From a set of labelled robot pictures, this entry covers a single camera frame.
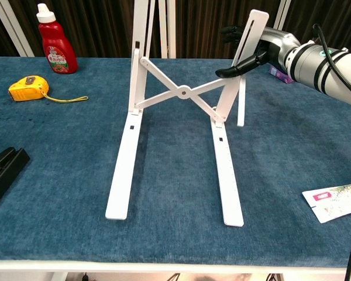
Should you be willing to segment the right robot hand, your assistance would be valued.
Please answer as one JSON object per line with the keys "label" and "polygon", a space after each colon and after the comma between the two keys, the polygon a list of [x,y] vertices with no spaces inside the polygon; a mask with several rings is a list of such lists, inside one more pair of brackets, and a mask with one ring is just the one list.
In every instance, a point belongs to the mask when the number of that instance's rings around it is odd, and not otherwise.
{"label": "right robot hand", "polygon": [[286,74],[286,59],[289,53],[300,45],[301,43],[292,33],[266,27],[252,56],[230,68],[219,69],[215,74],[220,78],[233,78],[266,63],[270,63]]}

